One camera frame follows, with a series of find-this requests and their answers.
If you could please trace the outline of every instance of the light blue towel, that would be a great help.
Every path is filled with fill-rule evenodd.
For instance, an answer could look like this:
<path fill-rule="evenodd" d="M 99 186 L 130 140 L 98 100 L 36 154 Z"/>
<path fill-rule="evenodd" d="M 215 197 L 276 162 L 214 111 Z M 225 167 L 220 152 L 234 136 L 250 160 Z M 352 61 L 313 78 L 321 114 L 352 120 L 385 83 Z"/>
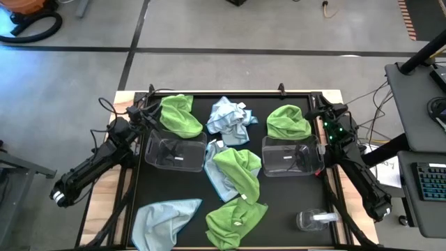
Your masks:
<path fill-rule="evenodd" d="M 234 187 L 234 184 L 229 180 L 226 174 L 220 171 L 220 168 L 213 161 L 214 156 L 217 153 L 221 153 L 228 148 L 222 141 L 216 142 L 215 140 L 209 142 L 206 148 L 206 157 L 204 159 L 204 170 L 208 175 L 210 182 L 213 184 L 215 191 L 222 201 L 228 202 L 232 198 L 238 195 L 238 191 Z M 251 171 L 252 175 L 258 176 L 260 168 Z"/>
<path fill-rule="evenodd" d="M 139 251 L 170 251 L 176 234 L 190 221 L 201 199 L 183 199 L 149 204 L 138 209 L 132 241 Z"/>
<path fill-rule="evenodd" d="M 252 116 L 252 110 L 245 110 L 245 104 L 235 104 L 225 96 L 212 106 L 206 126 L 210 134 L 222 133 L 227 146 L 238 146 L 249 141 L 246 126 L 259 121 Z"/>

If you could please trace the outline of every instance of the shop vacuum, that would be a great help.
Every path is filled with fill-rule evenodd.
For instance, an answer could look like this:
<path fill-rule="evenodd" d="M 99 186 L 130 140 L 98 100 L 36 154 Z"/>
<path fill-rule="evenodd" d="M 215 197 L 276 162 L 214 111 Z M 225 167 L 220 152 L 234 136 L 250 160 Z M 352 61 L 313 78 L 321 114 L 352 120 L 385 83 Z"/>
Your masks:
<path fill-rule="evenodd" d="M 9 10 L 11 22 L 17 26 L 11 31 L 15 38 L 0 36 L 5 43 L 32 43 L 54 35 L 62 26 L 62 17 L 56 13 L 59 4 L 56 0 L 0 0 L 0 6 Z M 34 22 L 46 17 L 54 17 L 55 23 L 46 31 L 27 37 L 17 36 Z"/>

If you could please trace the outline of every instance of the concrete floor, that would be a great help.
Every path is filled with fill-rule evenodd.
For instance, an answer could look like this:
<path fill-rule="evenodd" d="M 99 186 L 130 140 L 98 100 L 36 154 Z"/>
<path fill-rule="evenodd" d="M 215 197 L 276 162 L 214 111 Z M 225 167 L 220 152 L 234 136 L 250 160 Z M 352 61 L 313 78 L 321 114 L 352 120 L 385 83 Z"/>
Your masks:
<path fill-rule="evenodd" d="M 86 17 L 74 18 L 77 2 L 62 5 L 62 29 L 32 46 L 129 47 L 144 0 L 92 0 Z M 322 17 L 320 1 L 249 0 L 236 8 L 223 0 L 152 0 L 138 47 L 414 52 L 397 0 L 331 0 L 340 11 Z M 49 25 L 42 20 L 26 34 Z M 0 34 L 11 23 L 0 10 Z M 58 170 L 58 177 L 90 155 L 89 129 L 101 129 L 109 113 L 99 97 L 113 100 L 127 52 L 38 52 L 0 47 L 0 139 L 26 160 Z M 246 54 L 136 53 L 125 90 L 149 84 L 172 89 L 341 89 L 344 102 L 378 88 L 384 66 L 407 58 Z M 380 91 L 381 100 L 388 87 Z M 358 123 L 371 119 L 371 96 L 350 109 Z M 403 132 L 393 100 L 375 129 L 388 137 Z M 365 137 L 367 130 L 361 129 Z M 374 135 L 375 139 L 385 139 Z M 37 177 L 10 240 L 11 250 L 55 250 L 75 244 L 85 201 L 62 209 L 48 199 L 53 181 Z M 417 229 L 398 225 L 401 200 L 376 225 L 392 248 L 444 250 Z"/>

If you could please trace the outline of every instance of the green cloth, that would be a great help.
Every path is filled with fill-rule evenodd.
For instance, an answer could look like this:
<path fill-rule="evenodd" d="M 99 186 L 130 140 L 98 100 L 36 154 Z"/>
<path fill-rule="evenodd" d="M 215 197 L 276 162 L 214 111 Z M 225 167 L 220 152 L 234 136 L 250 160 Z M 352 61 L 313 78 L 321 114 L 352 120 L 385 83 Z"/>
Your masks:
<path fill-rule="evenodd" d="M 190 114 L 194 96 L 169 96 L 161 99 L 160 122 L 170 131 L 189 139 L 196 137 L 203 130 L 203 126 Z"/>
<path fill-rule="evenodd" d="M 233 199 L 206 216 L 208 239 L 220 250 L 238 248 L 240 240 L 261 220 L 268 206 Z"/>
<path fill-rule="evenodd" d="M 305 139 L 312 133 L 312 127 L 295 105 L 277 108 L 266 119 L 266 126 L 268 136 L 277 139 Z"/>
<path fill-rule="evenodd" d="M 254 204 L 259 199 L 259 180 L 251 173 L 262 166 L 257 155 L 249 150 L 227 149 L 217 153 L 213 160 L 248 204 Z"/>

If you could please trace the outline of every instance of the keyboard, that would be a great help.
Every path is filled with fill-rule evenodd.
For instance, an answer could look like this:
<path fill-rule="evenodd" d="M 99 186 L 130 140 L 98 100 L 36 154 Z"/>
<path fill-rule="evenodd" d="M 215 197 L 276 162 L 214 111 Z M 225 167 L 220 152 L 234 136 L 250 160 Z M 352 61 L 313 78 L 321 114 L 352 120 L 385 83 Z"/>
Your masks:
<path fill-rule="evenodd" d="M 446 164 L 415 162 L 413 170 L 421 200 L 446 201 Z"/>

